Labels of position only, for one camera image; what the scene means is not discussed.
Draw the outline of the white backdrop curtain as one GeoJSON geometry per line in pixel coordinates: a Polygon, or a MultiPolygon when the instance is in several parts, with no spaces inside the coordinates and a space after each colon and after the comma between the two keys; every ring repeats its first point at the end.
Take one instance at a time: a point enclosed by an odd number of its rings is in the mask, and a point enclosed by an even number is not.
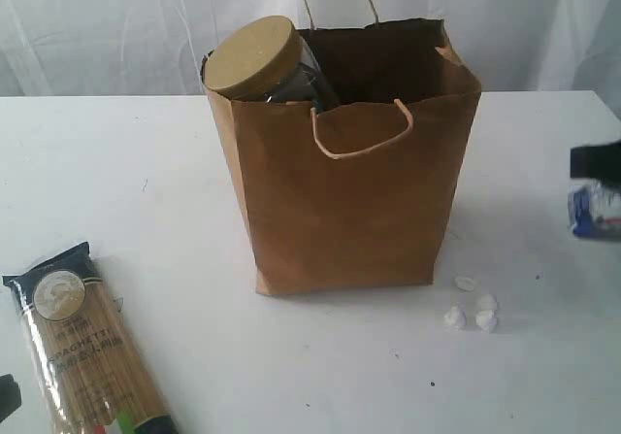
{"type": "Polygon", "coordinates": [[[1,92],[197,94],[203,55],[269,15],[439,18],[487,90],[620,89],[620,0],[1,0],[1,92]]]}

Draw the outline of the spaghetti packet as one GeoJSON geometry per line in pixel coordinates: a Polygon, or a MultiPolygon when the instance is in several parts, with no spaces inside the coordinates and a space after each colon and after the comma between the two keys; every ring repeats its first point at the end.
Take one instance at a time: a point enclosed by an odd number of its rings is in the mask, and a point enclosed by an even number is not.
{"type": "Polygon", "coordinates": [[[161,391],[82,242],[6,275],[55,433],[175,433],[161,391]]]}

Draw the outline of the brown paper shopping bag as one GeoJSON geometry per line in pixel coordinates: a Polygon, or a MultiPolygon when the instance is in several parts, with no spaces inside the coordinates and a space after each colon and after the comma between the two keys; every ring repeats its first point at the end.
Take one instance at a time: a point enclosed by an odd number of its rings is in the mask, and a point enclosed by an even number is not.
{"type": "Polygon", "coordinates": [[[257,291],[430,284],[479,80],[440,19],[295,28],[338,107],[231,100],[204,86],[257,291]]]}

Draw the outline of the white printed snack pouch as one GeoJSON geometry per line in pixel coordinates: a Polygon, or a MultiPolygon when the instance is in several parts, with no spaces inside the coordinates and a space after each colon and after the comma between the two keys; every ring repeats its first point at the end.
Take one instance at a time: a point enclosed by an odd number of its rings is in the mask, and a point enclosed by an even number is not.
{"type": "Polygon", "coordinates": [[[570,231],[583,240],[620,242],[620,188],[585,184],[568,195],[570,231]]]}

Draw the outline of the clear nut jar gold lid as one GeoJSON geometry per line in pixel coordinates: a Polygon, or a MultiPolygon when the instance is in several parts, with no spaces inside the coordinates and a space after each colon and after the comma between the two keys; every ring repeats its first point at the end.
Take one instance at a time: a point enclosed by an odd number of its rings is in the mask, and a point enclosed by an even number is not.
{"type": "Polygon", "coordinates": [[[231,100],[340,105],[311,48],[284,16],[261,17],[229,35],[209,54],[204,86],[231,100]]]}

